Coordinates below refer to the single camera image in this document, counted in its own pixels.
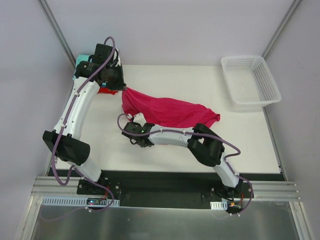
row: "white wall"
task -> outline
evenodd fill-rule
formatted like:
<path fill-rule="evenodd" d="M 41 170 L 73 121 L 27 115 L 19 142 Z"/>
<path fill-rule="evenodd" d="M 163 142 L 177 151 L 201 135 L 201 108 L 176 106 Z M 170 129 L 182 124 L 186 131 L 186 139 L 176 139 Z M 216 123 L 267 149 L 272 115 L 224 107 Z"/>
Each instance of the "white wall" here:
<path fill-rule="evenodd" d="M 36 0 L 0 7 L 0 239 L 15 238 L 49 150 L 44 130 L 58 121 L 72 68 Z"/>
<path fill-rule="evenodd" d="M 75 56 L 113 36 L 125 65 L 261 55 L 292 0 L 48 0 Z"/>
<path fill-rule="evenodd" d="M 305 0 L 271 53 L 282 100 L 268 107 L 289 180 L 297 181 L 320 239 L 320 1 Z"/>

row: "plastic basket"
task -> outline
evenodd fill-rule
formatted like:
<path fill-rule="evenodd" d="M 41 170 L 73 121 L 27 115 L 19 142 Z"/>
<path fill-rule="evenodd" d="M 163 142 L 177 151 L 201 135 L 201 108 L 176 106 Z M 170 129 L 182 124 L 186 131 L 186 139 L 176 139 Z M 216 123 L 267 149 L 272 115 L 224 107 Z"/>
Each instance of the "plastic basket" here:
<path fill-rule="evenodd" d="M 281 100 L 278 87 L 263 57 L 228 56 L 221 59 L 221 64 L 234 108 L 259 108 Z"/>

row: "purple cable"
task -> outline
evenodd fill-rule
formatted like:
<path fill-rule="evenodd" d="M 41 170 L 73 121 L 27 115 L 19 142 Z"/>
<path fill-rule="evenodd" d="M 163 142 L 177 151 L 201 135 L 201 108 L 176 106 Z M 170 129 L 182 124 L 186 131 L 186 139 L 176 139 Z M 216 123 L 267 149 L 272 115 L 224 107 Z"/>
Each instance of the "purple cable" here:
<path fill-rule="evenodd" d="M 101 71 L 101 69 L 103 69 L 105 67 L 105 65 L 107 65 L 107 63 L 110 61 L 110 59 L 112 58 L 112 56 L 114 55 L 115 53 L 115 50 L 116 50 L 116 43 L 115 43 L 115 40 L 113 39 L 113 37 L 111 36 L 108 36 L 105 40 L 104 40 L 104 44 L 106 44 L 106 42 L 111 39 L 112 41 L 112 50 L 111 50 L 111 53 L 110 55 L 107 57 L 107 59 L 104 61 L 104 63 L 94 72 L 92 73 L 85 81 L 84 83 L 82 83 L 82 85 L 77 89 L 77 93 L 80 93 L 81 90 L 84 88 L 84 86 L 97 74 Z M 68 117 L 71 113 L 71 110 L 72 110 L 72 107 L 74 106 L 75 102 L 76 102 L 76 99 L 77 99 L 77 95 L 74 95 L 73 98 L 72 98 L 72 101 L 71 101 L 71 104 L 65 114 L 65 117 L 64 117 L 64 120 L 62 122 L 62 124 L 65 126 L 67 121 L 68 121 Z M 53 172 L 53 175 L 56 179 L 56 181 L 62 185 L 62 186 L 66 186 L 70 180 L 70 175 L 71 175 L 71 170 L 74 166 L 71 166 L 69 168 L 69 171 L 68 171 L 68 176 L 66 178 L 66 181 L 65 182 L 62 182 L 58 176 L 58 173 L 57 173 L 57 170 L 56 170 L 56 166 L 55 166 L 55 155 L 56 155 L 56 151 L 57 151 L 57 147 L 58 147 L 58 144 L 60 142 L 60 139 L 62 137 L 62 134 L 64 132 L 64 129 L 65 127 L 64 126 L 61 126 L 61 129 L 60 129 L 60 132 L 58 134 L 58 137 L 54 143 L 54 146 L 53 146 L 53 149 L 52 149 L 52 155 L 51 155 L 51 168 L 52 168 L 52 172 Z"/>
<path fill-rule="evenodd" d="M 92 184 L 94 184 L 94 185 L 96 185 L 96 186 L 98 186 L 98 187 L 100 187 L 100 188 L 105 189 L 105 190 L 111 195 L 112 201 L 111 201 L 108 205 L 106 205 L 106 206 L 104 206 L 103 208 L 98 209 L 98 210 L 91 209 L 91 212 L 93 212 L 93 213 L 102 212 L 102 211 L 106 210 L 107 208 L 109 208 L 109 207 L 114 203 L 115 197 L 114 197 L 113 193 L 112 193 L 107 187 L 102 186 L 102 185 L 100 185 L 100 184 L 98 184 L 98 183 L 90 180 L 89 178 L 83 176 L 83 174 L 82 174 L 81 172 L 79 172 L 78 169 L 75 169 L 75 171 L 76 171 L 81 177 L 84 177 L 85 180 L 87 180 L 88 182 L 90 182 L 90 183 L 92 183 Z M 72 214 L 72 213 L 74 213 L 74 212 L 76 212 L 76 211 L 78 211 L 78 210 L 80 210 L 80 209 L 86 209 L 86 207 L 83 207 L 83 206 L 77 207 L 77 208 L 73 209 L 72 211 L 70 211 L 70 212 L 68 212 L 68 213 L 66 213 L 66 214 L 64 214 L 64 215 L 62 215 L 62 216 L 59 216 L 59 217 L 57 217 L 57 218 L 45 219 L 45 218 L 42 216 L 43 207 L 41 207 L 40 212 L 39 212 L 39 217 L 40 217 L 41 220 L 43 220 L 43 221 L 45 221 L 45 222 L 55 222 L 55 221 L 58 221 L 58 220 L 60 220 L 60 219 L 64 219 L 65 217 L 69 216 L 70 214 Z"/>
<path fill-rule="evenodd" d="M 150 134 L 157 134 L 157 133 L 161 133 L 161 132 L 170 132 L 170 133 L 177 133 L 177 134 L 187 134 L 187 135 L 193 135 L 193 136 L 198 136 L 198 137 L 207 137 L 207 138 L 211 138 L 211 139 L 215 139 L 215 140 L 218 140 L 220 142 L 222 142 L 223 144 L 226 144 L 228 145 L 229 147 L 233 148 L 234 150 L 236 150 L 237 152 L 236 153 L 231 153 L 231 154 L 228 154 L 226 155 L 223 160 L 225 161 L 225 163 L 227 164 L 227 166 L 229 167 L 229 169 L 231 170 L 231 172 L 236 175 L 239 179 L 243 180 L 243 181 L 246 181 L 249 186 L 250 186 L 250 189 L 251 189 L 251 196 L 250 196 L 250 199 L 248 201 L 248 203 L 245 205 L 245 207 L 238 213 L 242 213 L 247 207 L 248 205 L 251 203 L 251 200 L 254 196 L 254 189 L 252 187 L 252 184 L 251 182 L 248 180 L 248 179 L 245 179 L 244 177 L 242 176 L 239 176 L 236 174 L 236 172 L 234 171 L 234 169 L 231 167 L 231 165 L 228 163 L 227 161 L 227 158 L 229 157 L 233 157 L 233 156 L 238 156 L 241 154 L 241 151 L 239 148 L 237 148 L 235 145 L 231 144 L 230 142 L 226 141 L 226 140 L 223 140 L 222 138 L 218 137 L 218 136 L 214 136 L 214 135 L 210 135 L 210 134 L 205 134 L 205 133 L 197 133 L 197 132 L 189 132 L 189 131 L 186 131 L 186 132 L 183 132 L 183 131 L 179 131 L 179 130 L 173 130 L 173 129 L 163 129 L 162 131 L 161 130 L 156 130 L 156 131 L 151 131 L 151 132 L 146 132 L 146 133 L 131 133 L 131 132 L 128 132 L 126 130 L 124 130 L 121 126 L 120 126 L 120 118 L 122 116 L 128 116 L 127 114 L 125 113 L 121 113 L 118 118 L 117 118 L 117 125 L 118 125 L 118 128 L 125 134 L 127 135 L 131 135 L 131 136 L 134 136 L 134 137 L 143 137 L 143 136 L 149 136 Z"/>

